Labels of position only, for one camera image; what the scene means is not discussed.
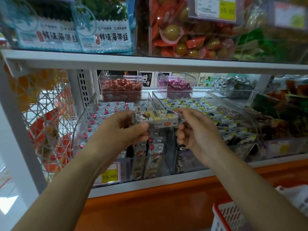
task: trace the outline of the forearm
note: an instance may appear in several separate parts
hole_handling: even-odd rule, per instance
[[[53,178],[13,231],[74,230],[99,170],[98,162],[80,153]]]
[[[304,230],[308,219],[231,151],[211,161],[215,173],[254,230]]]

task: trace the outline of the orange shelf base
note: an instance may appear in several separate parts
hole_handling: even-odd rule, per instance
[[[308,159],[257,168],[272,186],[308,183]],[[76,231],[196,231],[212,225],[214,202],[229,199],[215,176],[87,200]]]

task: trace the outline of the person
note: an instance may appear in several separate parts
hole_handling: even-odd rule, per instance
[[[186,145],[215,173],[254,230],[308,230],[308,219],[229,150],[208,117],[194,109],[178,111],[186,120],[178,126],[178,144]],[[118,112],[108,117],[12,230],[74,230],[94,180],[123,149],[148,139],[149,124],[132,126],[132,113]]]

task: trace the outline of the wire mesh panel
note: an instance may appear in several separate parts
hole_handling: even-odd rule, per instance
[[[33,154],[50,182],[73,157],[72,135],[77,121],[67,73],[37,69],[16,79],[6,65],[4,69],[23,113]]]

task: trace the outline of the right arm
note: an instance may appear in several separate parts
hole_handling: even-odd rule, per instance
[[[214,172],[254,230],[308,229],[308,218],[225,145],[208,117],[193,109],[179,111],[187,123],[179,125],[178,143]]]

